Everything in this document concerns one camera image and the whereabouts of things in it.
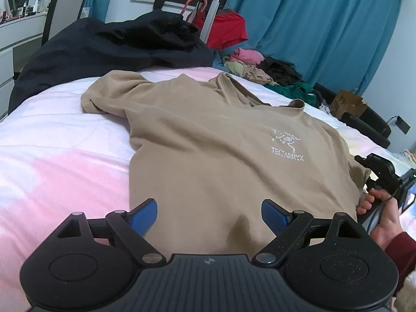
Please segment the person's right hand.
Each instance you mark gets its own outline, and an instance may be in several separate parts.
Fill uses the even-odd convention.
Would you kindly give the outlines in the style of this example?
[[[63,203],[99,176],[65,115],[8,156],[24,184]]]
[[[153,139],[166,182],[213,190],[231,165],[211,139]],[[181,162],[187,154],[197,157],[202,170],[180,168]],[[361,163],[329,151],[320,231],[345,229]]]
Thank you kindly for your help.
[[[370,236],[383,250],[385,250],[388,245],[403,232],[403,228],[400,224],[397,200],[386,190],[372,188],[360,202],[356,208],[356,212],[359,216],[366,214],[366,212],[372,208],[376,200],[385,202],[385,205],[380,220]]]

